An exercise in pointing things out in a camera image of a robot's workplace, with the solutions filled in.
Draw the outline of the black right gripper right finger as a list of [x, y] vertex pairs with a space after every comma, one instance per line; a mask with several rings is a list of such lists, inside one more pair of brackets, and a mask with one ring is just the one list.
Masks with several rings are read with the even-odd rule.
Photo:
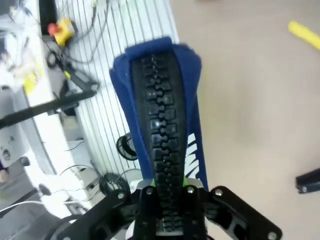
[[233, 240], [280, 240], [282, 230], [225, 186], [207, 191], [198, 179], [183, 186], [183, 237], [209, 240], [206, 220]]

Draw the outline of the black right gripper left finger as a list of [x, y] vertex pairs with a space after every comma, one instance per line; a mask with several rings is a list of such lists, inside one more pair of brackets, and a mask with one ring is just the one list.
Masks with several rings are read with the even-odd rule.
[[147, 185], [134, 193], [113, 191], [57, 234], [58, 240], [110, 240], [132, 222], [134, 240], [155, 240], [157, 190]]

